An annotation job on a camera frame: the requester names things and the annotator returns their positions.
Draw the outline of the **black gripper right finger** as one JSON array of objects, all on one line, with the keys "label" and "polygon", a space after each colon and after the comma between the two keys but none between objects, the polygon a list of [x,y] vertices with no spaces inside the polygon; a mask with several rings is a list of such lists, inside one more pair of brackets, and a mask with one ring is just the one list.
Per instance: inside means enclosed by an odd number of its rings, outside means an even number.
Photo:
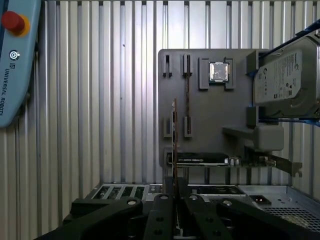
[{"label": "black gripper right finger", "polygon": [[179,221],[199,240],[318,240],[320,202],[284,185],[197,185],[179,178]]}]

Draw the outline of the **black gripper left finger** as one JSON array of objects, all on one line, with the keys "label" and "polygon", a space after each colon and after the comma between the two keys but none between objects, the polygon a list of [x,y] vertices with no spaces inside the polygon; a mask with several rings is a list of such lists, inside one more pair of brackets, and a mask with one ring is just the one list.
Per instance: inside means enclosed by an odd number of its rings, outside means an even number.
[{"label": "black gripper left finger", "polygon": [[78,198],[61,226],[40,240],[171,240],[174,237],[176,179],[165,177],[152,201],[143,195]]}]

